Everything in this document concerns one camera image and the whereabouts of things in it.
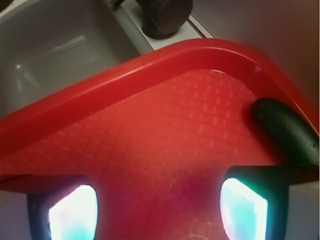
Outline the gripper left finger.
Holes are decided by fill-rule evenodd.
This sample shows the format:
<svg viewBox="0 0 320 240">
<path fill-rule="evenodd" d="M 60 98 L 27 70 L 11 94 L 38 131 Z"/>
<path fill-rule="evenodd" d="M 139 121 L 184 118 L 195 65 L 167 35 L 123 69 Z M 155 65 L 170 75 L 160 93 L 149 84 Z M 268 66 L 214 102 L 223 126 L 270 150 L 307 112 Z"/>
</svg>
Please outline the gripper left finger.
<svg viewBox="0 0 320 240">
<path fill-rule="evenodd" d="M 81 174 L 0 177 L 2 240 L 93 240 L 98 197 Z"/>
</svg>

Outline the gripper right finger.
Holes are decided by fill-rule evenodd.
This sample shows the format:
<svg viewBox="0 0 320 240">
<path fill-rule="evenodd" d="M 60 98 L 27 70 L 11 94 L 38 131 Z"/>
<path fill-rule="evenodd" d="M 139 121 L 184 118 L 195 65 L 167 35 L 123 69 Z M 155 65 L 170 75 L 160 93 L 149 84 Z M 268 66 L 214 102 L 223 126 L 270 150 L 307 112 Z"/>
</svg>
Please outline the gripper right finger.
<svg viewBox="0 0 320 240">
<path fill-rule="evenodd" d="M 319 167 L 233 166 L 220 189 L 220 215 L 230 240 L 318 240 Z"/>
</svg>

